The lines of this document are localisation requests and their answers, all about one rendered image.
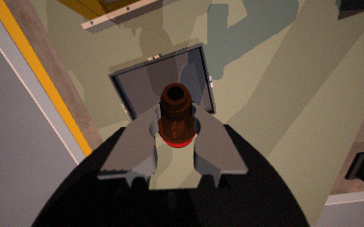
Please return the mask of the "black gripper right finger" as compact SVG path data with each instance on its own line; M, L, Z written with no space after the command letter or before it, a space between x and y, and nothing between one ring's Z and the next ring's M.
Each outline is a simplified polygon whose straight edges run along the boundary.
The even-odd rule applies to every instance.
M282 227L310 227L295 196L260 152L194 102L190 115L197 134L194 168L201 176L211 174L216 187L240 193Z

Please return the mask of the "brown bottle with red label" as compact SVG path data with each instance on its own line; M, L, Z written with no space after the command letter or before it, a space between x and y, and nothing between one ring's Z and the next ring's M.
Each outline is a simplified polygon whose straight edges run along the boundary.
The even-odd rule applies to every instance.
M192 96L185 86L167 85L160 97L163 116L158 120L158 134L173 148L182 148L195 137L194 119L190 115Z

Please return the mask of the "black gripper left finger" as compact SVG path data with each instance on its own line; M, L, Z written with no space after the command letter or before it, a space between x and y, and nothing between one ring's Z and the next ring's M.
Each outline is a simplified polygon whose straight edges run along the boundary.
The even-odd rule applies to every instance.
M163 116L161 103L120 127L63 180L31 227L66 227L95 203L128 191L134 178L150 177L157 169L155 135Z

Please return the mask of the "orange divided crate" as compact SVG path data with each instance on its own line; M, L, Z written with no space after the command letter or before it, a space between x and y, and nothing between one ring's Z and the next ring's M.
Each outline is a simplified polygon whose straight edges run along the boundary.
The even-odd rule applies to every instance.
M57 0L88 20L111 13L141 0Z

